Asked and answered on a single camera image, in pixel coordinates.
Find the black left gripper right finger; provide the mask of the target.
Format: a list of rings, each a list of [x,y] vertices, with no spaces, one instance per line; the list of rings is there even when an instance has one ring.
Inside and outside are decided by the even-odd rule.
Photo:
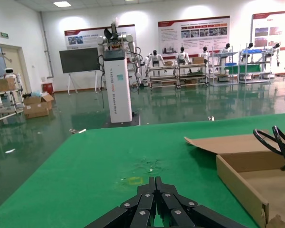
[[[180,195],[174,185],[155,178],[156,204],[165,228],[241,228],[242,225]]]

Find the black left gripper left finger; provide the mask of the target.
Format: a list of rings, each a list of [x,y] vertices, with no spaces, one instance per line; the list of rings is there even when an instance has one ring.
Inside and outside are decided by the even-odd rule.
[[[113,208],[87,228],[152,228],[156,216],[156,182],[154,177],[149,183],[137,187],[137,194]]]

